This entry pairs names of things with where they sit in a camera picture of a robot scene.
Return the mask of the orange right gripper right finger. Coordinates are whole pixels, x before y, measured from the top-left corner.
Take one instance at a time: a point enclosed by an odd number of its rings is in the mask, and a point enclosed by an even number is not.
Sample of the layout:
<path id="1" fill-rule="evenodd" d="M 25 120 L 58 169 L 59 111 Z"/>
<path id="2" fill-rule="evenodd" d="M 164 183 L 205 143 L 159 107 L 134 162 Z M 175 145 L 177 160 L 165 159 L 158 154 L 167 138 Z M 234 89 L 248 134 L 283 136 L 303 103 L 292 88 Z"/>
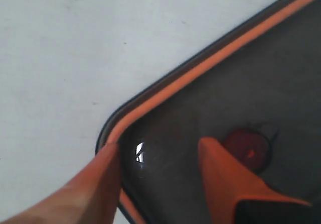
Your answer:
<path id="1" fill-rule="evenodd" d="M 311 204 L 271 189 L 214 138 L 198 143 L 212 223 L 310 223 Z"/>

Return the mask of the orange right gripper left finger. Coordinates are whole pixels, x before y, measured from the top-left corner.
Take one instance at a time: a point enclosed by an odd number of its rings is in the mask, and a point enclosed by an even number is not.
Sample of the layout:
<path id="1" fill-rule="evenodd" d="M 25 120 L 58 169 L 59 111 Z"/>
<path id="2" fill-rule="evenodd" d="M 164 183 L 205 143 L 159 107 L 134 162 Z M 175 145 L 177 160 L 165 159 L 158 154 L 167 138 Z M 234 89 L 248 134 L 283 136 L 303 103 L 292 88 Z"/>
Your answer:
<path id="1" fill-rule="evenodd" d="M 116 143 L 59 190 L 5 223 L 113 223 L 120 196 L 120 155 Z"/>

